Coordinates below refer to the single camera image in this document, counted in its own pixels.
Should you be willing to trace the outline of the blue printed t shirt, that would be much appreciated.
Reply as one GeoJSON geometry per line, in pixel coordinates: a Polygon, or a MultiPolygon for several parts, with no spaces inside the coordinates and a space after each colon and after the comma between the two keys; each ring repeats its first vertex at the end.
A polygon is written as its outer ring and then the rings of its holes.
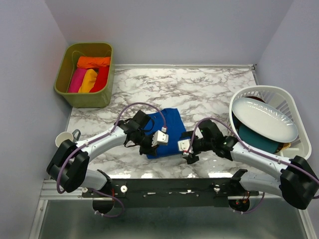
{"type": "MultiPolygon", "coordinates": [[[[178,150],[178,144],[181,135],[183,132],[186,132],[185,126],[181,120],[178,109],[175,108],[166,108],[162,111],[163,116],[166,120],[167,126],[167,134],[168,134],[168,144],[160,145],[157,148],[157,155],[152,156],[150,154],[147,155],[147,159],[156,159],[161,157],[173,156],[180,154],[178,150]]],[[[146,134],[150,135],[151,133],[160,130],[163,126],[163,119],[160,113],[156,112],[153,114],[148,114],[151,120],[144,127],[147,131],[146,134]]]]}

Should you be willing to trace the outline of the olive green plastic bin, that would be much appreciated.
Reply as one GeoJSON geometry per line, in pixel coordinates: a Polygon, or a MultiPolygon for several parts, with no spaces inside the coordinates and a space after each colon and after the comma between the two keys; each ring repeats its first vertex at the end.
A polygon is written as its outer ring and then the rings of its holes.
{"type": "Polygon", "coordinates": [[[54,89],[57,94],[61,95],[74,108],[104,108],[111,101],[114,74],[113,48],[110,44],[106,42],[75,43],[70,45],[65,51],[54,83],[54,89]],[[81,56],[110,57],[108,80],[102,90],[95,93],[68,92],[71,78],[81,56]]]}

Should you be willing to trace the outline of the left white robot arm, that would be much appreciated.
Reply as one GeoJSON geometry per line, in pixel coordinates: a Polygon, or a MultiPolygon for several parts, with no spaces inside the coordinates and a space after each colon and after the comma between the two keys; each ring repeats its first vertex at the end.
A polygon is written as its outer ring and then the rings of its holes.
{"type": "Polygon", "coordinates": [[[139,110],[133,118],[120,120],[114,127],[87,140],[66,139],[59,145],[46,172],[59,185],[61,192],[73,192],[80,187],[92,188],[98,196],[110,193],[110,177],[101,170],[89,170],[88,165],[106,151],[133,142],[140,154],[156,155],[159,143],[155,138],[155,121],[139,110]]]}

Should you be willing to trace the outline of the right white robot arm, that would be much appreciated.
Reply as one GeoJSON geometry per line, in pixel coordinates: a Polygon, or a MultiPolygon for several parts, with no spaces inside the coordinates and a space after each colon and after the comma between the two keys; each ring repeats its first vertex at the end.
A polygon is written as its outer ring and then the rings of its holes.
{"type": "Polygon", "coordinates": [[[217,156],[230,161],[241,162],[264,172],[264,175],[237,171],[229,183],[230,191],[241,195],[245,191],[260,191],[282,197],[291,206],[305,210],[319,189],[319,179],[300,156],[288,158],[277,156],[251,147],[240,138],[224,136],[214,118],[204,118],[196,126],[202,138],[195,131],[182,133],[178,149],[188,164],[199,160],[202,152],[213,151],[217,156]]]}

